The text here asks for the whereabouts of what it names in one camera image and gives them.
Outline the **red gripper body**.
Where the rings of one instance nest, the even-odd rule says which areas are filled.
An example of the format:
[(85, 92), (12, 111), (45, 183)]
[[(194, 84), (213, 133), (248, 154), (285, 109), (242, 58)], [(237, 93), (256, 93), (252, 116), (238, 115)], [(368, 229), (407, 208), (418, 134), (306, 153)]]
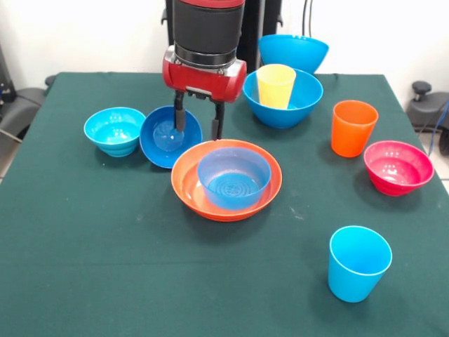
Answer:
[(176, 91), (205, 95), (214, 101), (233, 103), (240, 96), (246, 79), (247, 66), (235, 59), (228, 67), (198, 68), (180, 62), (175, 46), (165, 52), (162, 76), (167, 87)]

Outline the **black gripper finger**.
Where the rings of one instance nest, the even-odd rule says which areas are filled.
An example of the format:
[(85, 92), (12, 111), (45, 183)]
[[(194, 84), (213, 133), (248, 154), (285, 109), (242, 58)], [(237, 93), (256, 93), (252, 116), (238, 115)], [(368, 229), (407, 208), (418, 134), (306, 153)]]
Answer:
[(185, 109), (183, 107), (184, 93), (182, 91), (175, 92), (174, 109), (175, 118), (174, 125), (178, 132), (183, 132), (185, 129)]
[(222, 138), (222, 127), (225, 115), (225, 104), (215, 102), (215, 118), (212, 120), (211, 139), (219, 140)]

